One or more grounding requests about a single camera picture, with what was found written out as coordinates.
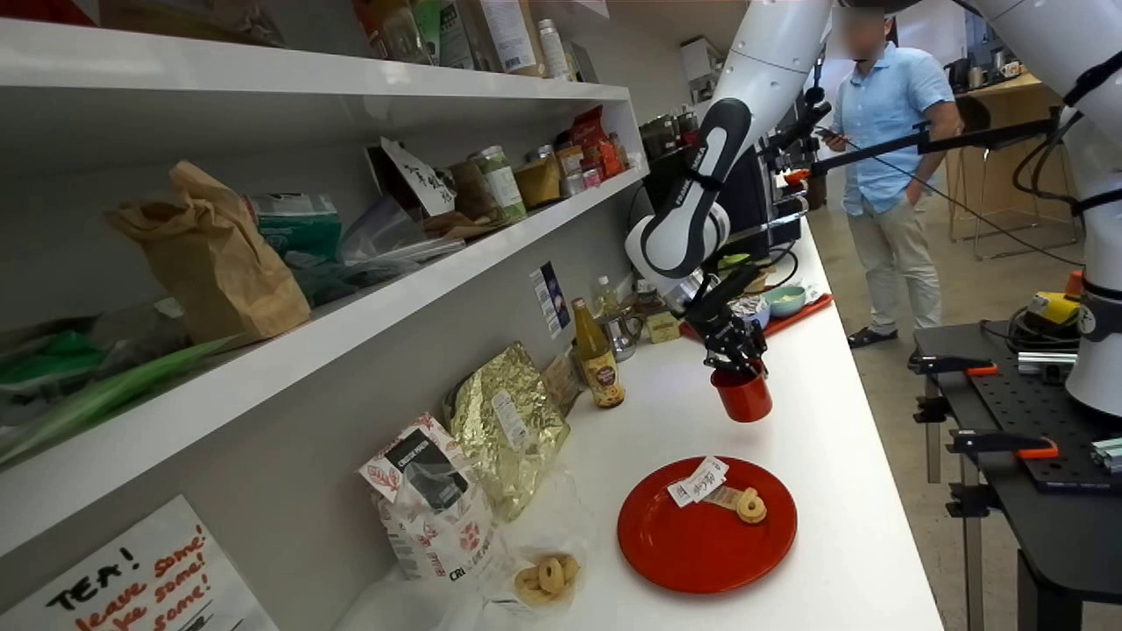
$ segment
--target handwritten sign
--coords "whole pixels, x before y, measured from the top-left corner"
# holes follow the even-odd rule
[[[211,529],[169,500],[0,618],[3,631],[277,631]]]

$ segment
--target countertop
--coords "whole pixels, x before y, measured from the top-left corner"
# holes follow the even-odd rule
[[[800,279],[827,291],[812,235]],[[340,631],[397,626],[611,626],[611,631],[938,631],[930,579],[902,509],[845,331],[834,308],[771,336],[771,414],[731,425],[691,339],[640,348],[623,362],[626,404],[570,409],[570,438],[509,539],[569,539],[581,553],[575,601],[547,618],[515,618],[458,588],[403,586],[397,574],[355,601]],[[736,456],[771,468],[796,498],[790,557],[730,595],[672,595],[626,568],[616,511],[653,468],[687,456]]]

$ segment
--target man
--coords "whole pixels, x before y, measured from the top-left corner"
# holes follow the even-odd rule
[[[882,55],[854,61],[837,90],[834,128],[823,128],[831,151],[874,147],[924,126],[930,140],[960,132],[955,90],[938,61],[895,43],[895,17],[882,17]],[[849,336],[849,348],[896,339],[896,277],[907,283],[915,331],[938,325],[938,272],[924,243],[924,181],[943,153],[902,147],[845,169],[845,215],[870,283],[870,322]]]

